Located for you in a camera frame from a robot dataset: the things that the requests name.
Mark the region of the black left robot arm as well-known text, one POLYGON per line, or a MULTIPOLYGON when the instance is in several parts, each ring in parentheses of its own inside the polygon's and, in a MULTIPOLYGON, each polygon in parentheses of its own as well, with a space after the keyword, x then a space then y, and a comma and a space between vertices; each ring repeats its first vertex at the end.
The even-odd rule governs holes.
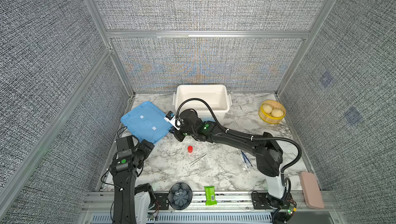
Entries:
POLYGON ((114 184, 114 205, 112 222, 114 224, 145 224, 147 211, 154 203, 154 195, 144 186, 138 194, 135 184, 138 170, 143 168, 144 160, 154 149, 151 142, 143 140, 137 145, 133 141, 117 143, 117 153, 109 167, 114 184))

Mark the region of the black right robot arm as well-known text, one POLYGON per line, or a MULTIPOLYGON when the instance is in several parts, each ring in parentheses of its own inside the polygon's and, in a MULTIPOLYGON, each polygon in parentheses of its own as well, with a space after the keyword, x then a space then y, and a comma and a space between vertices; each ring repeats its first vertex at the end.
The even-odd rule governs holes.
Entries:
POLYGON ((171 133, 178 141, 182 142, 186 136, 191 136, 196 141, 228 145, 255 156, 257 169, 267 180, 267 205, 276 209, 283 204, 287 194, 281 175, 283 151, 271 134, 247 135, 222 128, 216 122, 202 121, 191 109, 183 111, 180 117, 181 120, 177 120, 171 111, 165 117, 173 125, 171 133))

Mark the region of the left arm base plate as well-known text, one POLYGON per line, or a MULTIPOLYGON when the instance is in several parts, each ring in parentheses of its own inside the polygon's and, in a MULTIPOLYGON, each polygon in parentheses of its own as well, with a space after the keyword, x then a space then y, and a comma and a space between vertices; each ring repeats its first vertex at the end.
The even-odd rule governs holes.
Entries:
POLYGON ((150 211, 154 211, 157 209, 159 209, 160 211, 169 209, 168 193, 155 192, 154 196, 155 200, 149 208, 150 211))

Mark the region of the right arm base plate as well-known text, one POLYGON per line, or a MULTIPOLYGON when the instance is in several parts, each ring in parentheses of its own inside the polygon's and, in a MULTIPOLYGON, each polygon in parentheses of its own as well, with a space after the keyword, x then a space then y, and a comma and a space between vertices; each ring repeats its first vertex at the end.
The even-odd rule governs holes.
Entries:
POLYGON ((278 204, 268 199, 268 194, 264 192, 251 192, 252 205, 255 210, 276 210, 278 204))

